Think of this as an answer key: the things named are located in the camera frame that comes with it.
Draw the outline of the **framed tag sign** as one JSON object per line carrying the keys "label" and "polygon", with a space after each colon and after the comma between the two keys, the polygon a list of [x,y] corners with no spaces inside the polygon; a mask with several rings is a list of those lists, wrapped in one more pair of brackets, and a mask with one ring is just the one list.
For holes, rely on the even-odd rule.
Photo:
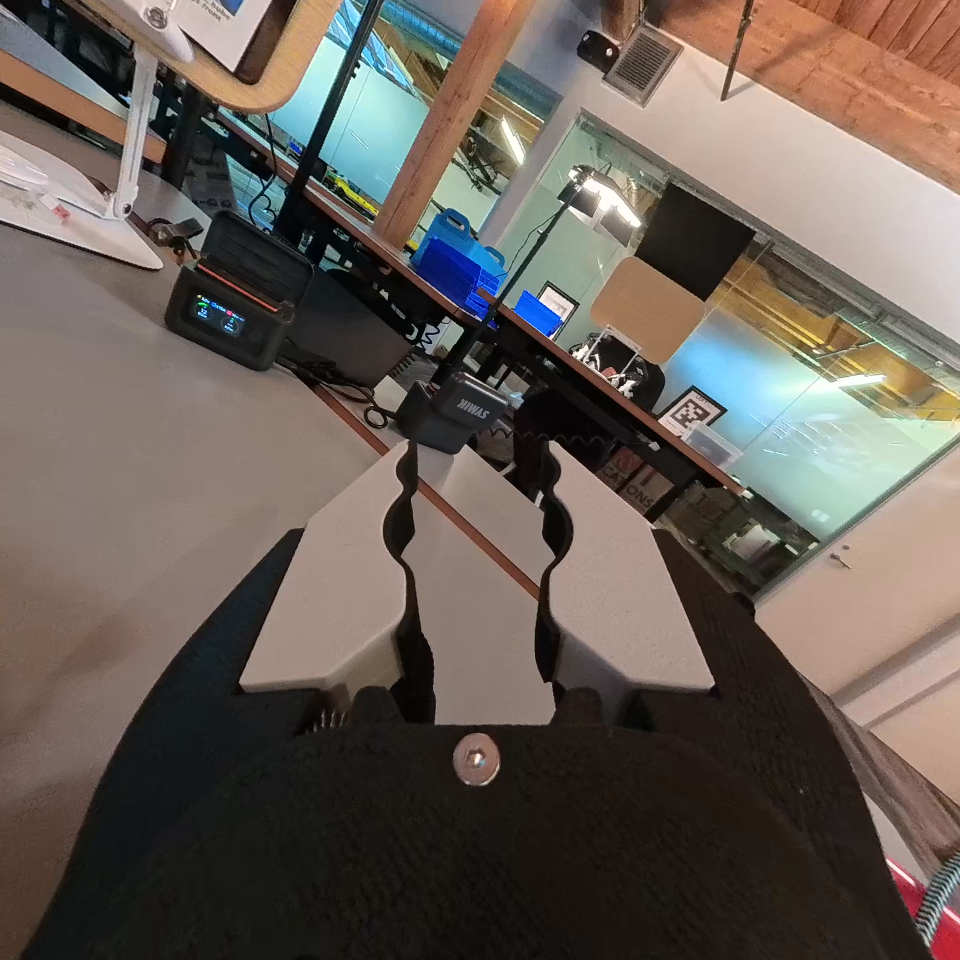
{"label": "framed tag sign", "polygon": [[695,386],[687,388],[656,416],[672,435],[685,440],[697,426],[710,427],[728,408]]}

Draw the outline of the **red bin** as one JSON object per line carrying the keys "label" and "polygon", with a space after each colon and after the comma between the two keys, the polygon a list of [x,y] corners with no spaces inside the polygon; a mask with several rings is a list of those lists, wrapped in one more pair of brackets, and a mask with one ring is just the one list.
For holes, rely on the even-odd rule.
{"label": "red bin", "polygon": [[[925,885],[893,859],[886,857],[885,860],[910,916],[915,919],[927,892]],[[930,953],[935,959],[959,958],[959,916],[953,906],[944,907]]]}

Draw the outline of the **printed instruction sheet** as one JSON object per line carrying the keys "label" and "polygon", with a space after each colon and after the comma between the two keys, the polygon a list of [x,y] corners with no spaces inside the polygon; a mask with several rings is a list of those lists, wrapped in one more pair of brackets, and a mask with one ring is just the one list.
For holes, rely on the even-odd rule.
{"label": "printed instruction sheet", "polygon": [[272,5],[272,1],[175,1],[173,18],[192,42],[234,71]]}

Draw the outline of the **small blue bin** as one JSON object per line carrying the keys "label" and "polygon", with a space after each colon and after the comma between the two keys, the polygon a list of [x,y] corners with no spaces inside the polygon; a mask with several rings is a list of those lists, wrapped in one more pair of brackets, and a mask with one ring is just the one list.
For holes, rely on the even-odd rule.
{"label": "small blue bin", "polygon": [[512,309],[517,317],[548,339],[552,339],[564,323],[558,313],[529,291],[522,292]]}

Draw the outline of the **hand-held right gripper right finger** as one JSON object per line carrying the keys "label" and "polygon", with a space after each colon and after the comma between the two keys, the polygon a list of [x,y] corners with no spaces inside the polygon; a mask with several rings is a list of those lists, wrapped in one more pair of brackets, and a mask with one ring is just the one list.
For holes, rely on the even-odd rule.
{"label": "hand-held right gripper right finger", "polygon": [[538,508],[550,552],[534,659],[560,701],[592,690],[603,719],[626,719],[642,691],[708,694],[707,664],[651,524],[557,441],[541,447]]}

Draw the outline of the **tan display board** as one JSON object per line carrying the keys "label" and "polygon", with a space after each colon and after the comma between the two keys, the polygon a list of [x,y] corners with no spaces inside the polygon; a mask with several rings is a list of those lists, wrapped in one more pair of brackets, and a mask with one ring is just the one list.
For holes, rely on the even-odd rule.
{"label": "tan display board", "polygon": [[620,260],[594,296],[591,322],[611,328],[639,355],[664,365],[702,323],[705,301],[642,259]]}

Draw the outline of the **black charger case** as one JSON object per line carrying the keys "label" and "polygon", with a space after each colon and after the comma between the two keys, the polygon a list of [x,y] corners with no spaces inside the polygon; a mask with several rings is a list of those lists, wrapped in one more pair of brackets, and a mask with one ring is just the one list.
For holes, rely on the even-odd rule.
{"label": "black charger case", "polygon": [[273,366],[314,276],[301,252],[232,211],[210,221],[198,259],[182,266],[165,327],[241,366]]}

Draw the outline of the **black clamp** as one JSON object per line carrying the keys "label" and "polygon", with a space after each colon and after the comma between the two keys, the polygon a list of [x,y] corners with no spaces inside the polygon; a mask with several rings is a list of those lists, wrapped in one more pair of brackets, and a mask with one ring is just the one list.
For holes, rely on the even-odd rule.
{"label": "black clamp", "polygon": [[155,218],[147,222],[147,236],[155,246],[168,250],[180,265],[199,260],[206,227],[196,218],[172,222]]}

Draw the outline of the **wooden table black legs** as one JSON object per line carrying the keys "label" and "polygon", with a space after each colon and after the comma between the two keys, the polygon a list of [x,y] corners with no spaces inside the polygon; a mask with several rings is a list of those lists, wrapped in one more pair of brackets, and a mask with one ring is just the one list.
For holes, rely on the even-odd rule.
{"label": "wooden table black legs", "polygon": [[584,366],[558,343],[546,338],[503,305],[484,342],[494,346],[496,356],[533,376],[534,392],[551,388],[561,392],[577,409],[572,437],[555,439],[571,452],[577,445],[586,463],[601,468],[600,454],[619,448],[638,454],[666,477],[675,489],[645,518],[656,522],[691,488],[721,489],[734,500],[749,499],[744,482],[728,470],[718,468],[681,438],[672,435],[654,414],[648,413],[621,395],[592,369]]}
{"label": "wooden table black legs", "polygon": [[328,248],[332,248],[351,265],[356,263],[352,255],[360,258],[360,263],[367,261],[369,268],[365,273],[373,274],[371,282],[388,294],[399,293],[401,304],[411,307],[407,314],[413,320],[427,326],[439,326],[442,321],[449,320],[461,330],[445,362],[451,365],[464,360],[467,332],[480,327],[478,318],[419,275],[411,267],[406,253],[383,242],[373,233],[371,224],[314,177],[309,178],[301,190],[296,190],[293,186],[296,166],[283,153],[273,152],[268,140],[258,131],[224,108],[218,110],[217,120],[268,162],[278,175],[285,186],[285,200],[293,202],[294,225],[301,225],[303,232],[309,234],[306,249],[315,248],[309,254],[311,259],[320,261]]}

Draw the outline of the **dark grey box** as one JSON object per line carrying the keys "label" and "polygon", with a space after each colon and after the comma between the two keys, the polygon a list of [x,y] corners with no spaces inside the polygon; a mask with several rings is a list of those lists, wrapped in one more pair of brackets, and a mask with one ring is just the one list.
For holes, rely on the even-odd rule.
{"label": "dark grey box", "polygon": [[350,384],[377,387],[413,346],[386,318],[389,304],[361,287],[347,271],[315,270],[277,358],[302,368],[325,362]]}

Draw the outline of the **black pole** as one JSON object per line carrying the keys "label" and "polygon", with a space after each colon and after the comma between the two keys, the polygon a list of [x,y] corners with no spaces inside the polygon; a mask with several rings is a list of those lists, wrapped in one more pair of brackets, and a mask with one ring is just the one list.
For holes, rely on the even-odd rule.
{"label": "black pole", "polygon": [[376,21],[384,5],[383,1],[367,1],[359,23],[354,30],[341,65],[318,115],[310,138],[303,147],[292,181],[287,185],[282,207],[276,216],[272,233],[274,236],[298,248],[306,228],[306,187],[315,173],[333,121],[346,92],[356,75],[363,50],[374,31]]}

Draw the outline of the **clear plastic box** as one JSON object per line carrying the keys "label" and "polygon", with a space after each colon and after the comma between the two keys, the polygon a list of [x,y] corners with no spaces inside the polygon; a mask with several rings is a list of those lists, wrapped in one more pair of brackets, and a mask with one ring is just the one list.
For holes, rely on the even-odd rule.
{"label": "clear plastic box", "polygon": [[681,438],[691,450],[723,471],[738,462],[743,454],[739,447],[723,438],[704,421],[695,421]]}

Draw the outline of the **wooden pillar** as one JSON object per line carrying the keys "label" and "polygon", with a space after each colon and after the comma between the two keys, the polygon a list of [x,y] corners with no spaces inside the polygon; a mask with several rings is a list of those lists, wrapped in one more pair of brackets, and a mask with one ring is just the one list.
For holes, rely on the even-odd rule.
{"label": "wooden pillar", "polygon": [[959,849],[959,806],[811,681],[805,684],[846,755],[887,858],[919,881]]}
{"label": "wooden pillar", "polygon": [[373,233],[384,243],[400,250],[414,233],[534,6],[479,6],[374,220]]}

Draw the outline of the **air vent grille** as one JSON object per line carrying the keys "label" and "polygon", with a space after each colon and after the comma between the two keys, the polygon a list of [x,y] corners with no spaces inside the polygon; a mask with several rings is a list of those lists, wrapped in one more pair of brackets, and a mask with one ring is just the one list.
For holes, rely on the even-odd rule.
{"label": "air vent grille", "polygon": [[645,108],[684,51],[683,44],[641,22],[621,45],[603,83]]}

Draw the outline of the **stack of blue bins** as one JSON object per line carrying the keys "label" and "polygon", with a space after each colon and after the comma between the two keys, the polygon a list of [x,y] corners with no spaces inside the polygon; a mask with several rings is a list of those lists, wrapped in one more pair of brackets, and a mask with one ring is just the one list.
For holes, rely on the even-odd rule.
{"label": "stack of blue bins", "polygon": [[506,260],[499,250],[474,238],[467,217],[447,208],[430,223],[415,253],[412,269],[453,304],[479,319],[507,276]]}

